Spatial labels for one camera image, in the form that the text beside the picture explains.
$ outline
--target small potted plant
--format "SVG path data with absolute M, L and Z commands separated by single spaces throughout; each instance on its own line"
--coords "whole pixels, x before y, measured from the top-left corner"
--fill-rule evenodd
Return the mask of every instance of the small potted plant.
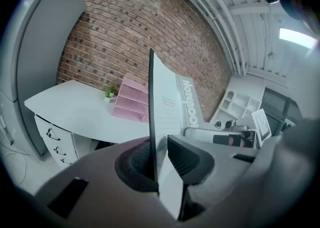
M 115 86 L 111 86 L 111 87 L 109 87 L 109 89 L 110 89 L 110 92 L 111 92 L 110 97 L 112 98 L 115 95 L 116 87 Z
M 104 101 L 109 103 L 111 98 L 115 95 L 115 90 L 116 88 L 114 86 L 109 87 L 105 92 L 104 92 Z

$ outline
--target drawer handle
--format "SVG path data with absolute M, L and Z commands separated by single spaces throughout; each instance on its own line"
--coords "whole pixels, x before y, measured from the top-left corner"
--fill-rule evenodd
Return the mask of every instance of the drawer handle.
M 53 140 L 57 140 L 57 141 L 60 141 L 60 138 L 53 138 L 53 137 L 51 137 L 51 133 L 50 133 L 50 130 L 51 130 L 51 128 L 49 128 L 48 129 L 48 132 L 47 133 L 45 133 L 50 139 L 53 139 Z
M 72 163 L 65 162 L 65 159 L 64 159 L 64 158 L 63 158 L 63 159 L 60 159 L 60 161 L 61 161 L 62 163 L 68 164 L 68 165 L 71 165 L 71 164 L 72 164 Z
M 61 155 L 63 155 L 63 156 L 66 156 L 67 154 L 65 154 L 65 153 L 60 153 L 59 151 L 58 151 L 58 146 L 56 147 L 56 148 L 54 148 L 53 150 L 57 153 L 57 154 L 61 154 Z

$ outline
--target white shelf unit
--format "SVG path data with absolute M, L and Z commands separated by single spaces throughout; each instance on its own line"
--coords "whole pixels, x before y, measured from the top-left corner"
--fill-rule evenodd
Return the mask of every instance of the white shelf unit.
M 213 125 L 221 122 L 220 130 L 225 128 L 227 121 L 237 121 L 260 109 L 261 101 L 249 95 L 228 91 L 224 95 L 217 111 L 213 116 Z

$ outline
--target pink shelf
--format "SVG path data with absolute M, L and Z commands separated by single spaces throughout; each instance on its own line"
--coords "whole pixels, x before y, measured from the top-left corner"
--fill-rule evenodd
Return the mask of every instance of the pink shelf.
M 132 101 L 130 99 L 122 97 L 121 95 L 118 95 L 115 106 L 122 109 L 129 110 L 129 111 L 133 111 L 136 113 L 141 113 L 141 114 L 149 113 L 148 105 L 141 104 L 140 102 Z
M 148 84 L 126 74 L 116 98 L 113 116 L 135 122 L 149 122 Z
M 118 96 L 130 99 L 145 105 L 149 104 L 149 99 L 148 99 L 149 96 L 146 92 L 140 91 L 138 89 L 134 89 L 125 84 L 121 85 L 121 89 L 119 91 Z
M 148 93 L 148 83 L 146 83 L 144 85 L 142 82 L 134 80 L 133 77 L 130 77 L 130 76 L 126 75 L 124 77 L 124 79 L 123 79 L 122 84 L 127 85 L 127 86 L 129 86 L 131 88 L 140 90 L 142 92 Z
M 145 115 L 143 113 L 138 113 L 135 111 L 130 111 L 127 109 L 122 109 L 117 106 L 114 107 L 113 116 L 118 117 L 118 118 L 131 120 L 131 121 L 135 121 L 135 122 L 144 122 L 144 123 L 149 122 L 149 118 L 146 117 L 147 115 Z

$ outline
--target desk drawer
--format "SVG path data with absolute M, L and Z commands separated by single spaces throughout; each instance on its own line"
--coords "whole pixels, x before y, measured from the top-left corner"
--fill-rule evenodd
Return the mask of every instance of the desk drawer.
M 58 165 L 62 168 L 66 168 L 74 163 L 78 157 L 76 155 L 72 133 L 59 128 L 38 116 L 35 116 L 34 118 L 46 147 Z

